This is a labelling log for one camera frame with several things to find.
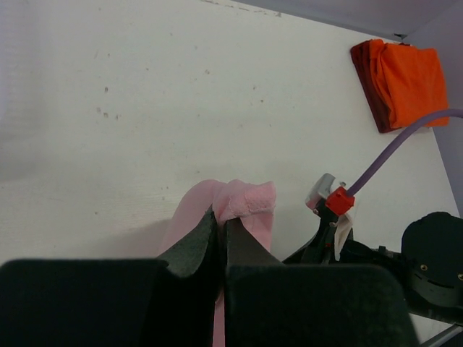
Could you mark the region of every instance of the dark red cloth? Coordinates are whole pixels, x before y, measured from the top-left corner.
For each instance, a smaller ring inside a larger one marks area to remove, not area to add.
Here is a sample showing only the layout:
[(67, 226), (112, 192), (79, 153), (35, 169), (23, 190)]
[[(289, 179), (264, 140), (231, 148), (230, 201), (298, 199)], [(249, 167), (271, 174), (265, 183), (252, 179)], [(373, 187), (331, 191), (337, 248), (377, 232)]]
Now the dark red cloth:
[(375, 119), (376, 127), (381, 134), (392, 132), (395, 129), (389, 124), (389, 108), (376, 92), (370, 73), (370, 41), (359, 43), (351, 48), (352, 62), (362, 84), (365, 97)]

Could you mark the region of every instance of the orange towel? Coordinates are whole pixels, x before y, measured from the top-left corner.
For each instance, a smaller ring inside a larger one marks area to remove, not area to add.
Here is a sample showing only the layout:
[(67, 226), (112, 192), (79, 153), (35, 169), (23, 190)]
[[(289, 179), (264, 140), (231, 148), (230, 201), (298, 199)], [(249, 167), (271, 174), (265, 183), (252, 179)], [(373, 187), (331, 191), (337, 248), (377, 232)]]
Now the orange towel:
[[(373, 85), (389, 107), (391, 128), (407, 127), (428, 113), (448, 108), (446, 85), (437, 51), (370, 41)], [(438, 119), (429, 127), (447, 125)]]

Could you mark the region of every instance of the folded cloth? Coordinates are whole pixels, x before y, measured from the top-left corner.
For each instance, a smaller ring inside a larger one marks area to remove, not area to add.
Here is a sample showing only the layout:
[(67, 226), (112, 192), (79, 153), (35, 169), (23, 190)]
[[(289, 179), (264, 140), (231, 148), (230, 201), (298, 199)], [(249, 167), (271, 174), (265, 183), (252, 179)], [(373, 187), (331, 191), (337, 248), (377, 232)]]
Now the folded cloth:
[[(389, 108), (391, 128), (408, 127), (434, 111), (449, 107), (445, 79), (437, 51), (371, 40), (370, 73), (373, 85)], [(429, 127), (447, 125), (437, 119)]]
[[(219, 226), (227, 220), (241, 218), (243, 226), (260, 244), (270, 250), (275, 199), (276, 190), (273, 182), (254, 185), (239, 180), (229, 183), (202, 181), (191, 188), (180, 201), (167, 227), (160, 253), (196, 227), (211, 205)], [(213, 346), (225, 346), (224, 300), (216, 302)]]
[(394, 129), (389, 124), (389, 109), (376, 92), (370, 73), (370, 41), (362, 42), (351, 48), (352, 62), (362, 84), (363, 92), (367, 98), (371, 113), (375, 119), (376, 127), (381, 134)]

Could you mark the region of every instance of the stack of folded cloth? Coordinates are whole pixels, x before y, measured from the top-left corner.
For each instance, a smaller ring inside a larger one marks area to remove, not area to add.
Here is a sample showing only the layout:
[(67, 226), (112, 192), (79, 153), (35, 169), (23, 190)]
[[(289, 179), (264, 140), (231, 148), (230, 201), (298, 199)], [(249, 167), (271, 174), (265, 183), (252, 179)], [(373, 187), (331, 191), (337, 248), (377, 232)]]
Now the stack of folded cloth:
[[(408, 127), (427, 114), (448, 108), (446, 84), (437, 51), (369, 40), (351, 49), (380, 133)], [(430, 122), (444, 126), (448, 118)]]

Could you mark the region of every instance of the white tabletop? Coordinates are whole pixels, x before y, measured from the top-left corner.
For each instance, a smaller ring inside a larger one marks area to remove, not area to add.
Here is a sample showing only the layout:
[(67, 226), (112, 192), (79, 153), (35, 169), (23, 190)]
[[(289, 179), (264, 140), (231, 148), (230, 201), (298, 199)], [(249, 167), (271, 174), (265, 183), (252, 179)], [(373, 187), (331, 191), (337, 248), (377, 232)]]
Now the white tabletop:
[[(377, 132), (350, 59), (369, 35), (228, 0), (4, 0), (0, 25), (0, 262), (156, 255), (210, 178), (275, 182), (283, 258), (316, 231), (317, 179), (352, 183), (396, 136)], [(355, 236), (399, 251), (437, 210), (458, 215), (423, 129), (361, 191)], [(445, 326), (415, 322), (421, 340)]]

